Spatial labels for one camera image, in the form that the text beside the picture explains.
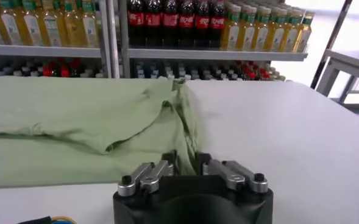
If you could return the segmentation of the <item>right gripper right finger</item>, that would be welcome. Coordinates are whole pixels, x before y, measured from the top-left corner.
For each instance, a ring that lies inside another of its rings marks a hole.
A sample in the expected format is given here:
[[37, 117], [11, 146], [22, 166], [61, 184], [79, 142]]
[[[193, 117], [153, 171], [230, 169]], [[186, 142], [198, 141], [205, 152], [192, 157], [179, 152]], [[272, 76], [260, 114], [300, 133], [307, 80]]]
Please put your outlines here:
[[196, 162], [198, 173], [221, 177], [228, 189], [239, 191], [245, 186], [258, 194], [265, 194], [268, 191], [268, 180], [263, 173], [254, 173], [236, 161], [219, 161], [208, 153], [198, 152]]

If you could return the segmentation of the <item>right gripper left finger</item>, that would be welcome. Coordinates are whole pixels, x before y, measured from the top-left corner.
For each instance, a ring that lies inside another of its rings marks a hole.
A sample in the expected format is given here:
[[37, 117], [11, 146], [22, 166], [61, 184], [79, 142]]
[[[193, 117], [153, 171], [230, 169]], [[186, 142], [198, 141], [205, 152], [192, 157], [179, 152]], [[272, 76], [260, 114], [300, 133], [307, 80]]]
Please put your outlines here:
[[122, 176], [118, 184], [118, 195], [131, 197], [139, 190], [146, 190], [148, 193], [158, 191], [162, 177], [174, 176], [177, 173], [176, 159], [177, 152], [171, 150], [164, 153], [157, 164], [153, 162], [140, 164], [130, 175]]

